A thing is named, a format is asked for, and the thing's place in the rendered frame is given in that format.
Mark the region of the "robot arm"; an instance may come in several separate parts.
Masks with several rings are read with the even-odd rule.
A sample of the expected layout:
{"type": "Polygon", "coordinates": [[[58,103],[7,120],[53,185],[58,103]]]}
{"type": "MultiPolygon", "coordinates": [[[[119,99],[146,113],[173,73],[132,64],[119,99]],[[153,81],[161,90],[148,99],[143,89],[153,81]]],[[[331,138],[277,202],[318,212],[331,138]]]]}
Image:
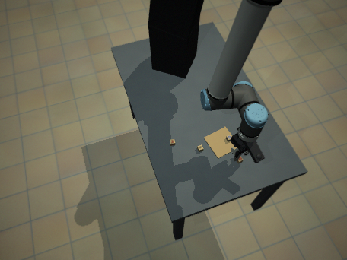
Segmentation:
{"type": "Polygon", "coordinates": [[[212,80],[200,94],[202,108],[206,111],[238,108],[242,119],[238,135],[245,141],[255,163],[265,158],[256,140],[267,122],[268,112],[259,104],[251,83],[241,81],[235,84],[235,81],[272,7],[281,2],[242,0],[212,80]]]}

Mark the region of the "tan flat mat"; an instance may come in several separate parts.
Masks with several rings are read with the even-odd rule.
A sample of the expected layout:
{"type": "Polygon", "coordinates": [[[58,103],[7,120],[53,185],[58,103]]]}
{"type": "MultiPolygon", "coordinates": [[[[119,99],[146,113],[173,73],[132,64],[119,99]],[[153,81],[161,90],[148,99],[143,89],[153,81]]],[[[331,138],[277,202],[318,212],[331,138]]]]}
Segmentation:
{"type": "Polygon", "coordinates": [[[230,141],[228,142],[226,140],[226,136],[228,135],[232,136],[228,129],[224,127],[204,137],[205,141],[213,150],[217,158],[223,157],[224,155],[230,153],[231,148],[237,148],[230,141]]]}

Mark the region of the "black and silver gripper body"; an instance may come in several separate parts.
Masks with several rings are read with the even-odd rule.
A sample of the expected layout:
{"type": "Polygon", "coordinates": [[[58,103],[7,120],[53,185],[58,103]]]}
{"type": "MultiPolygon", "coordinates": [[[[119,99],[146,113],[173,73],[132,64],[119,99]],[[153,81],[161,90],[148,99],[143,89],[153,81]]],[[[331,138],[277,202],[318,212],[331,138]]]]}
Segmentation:
{"type": "Polygon", "coordinates": [[[236,133],[235,135],[231,137],[231,143],[235,147],[237,147],[238,150],[241,150],[241,153],[248,151],[246,145],[244,144],[244,141],[240,139],[238,133],[236,133]]]}

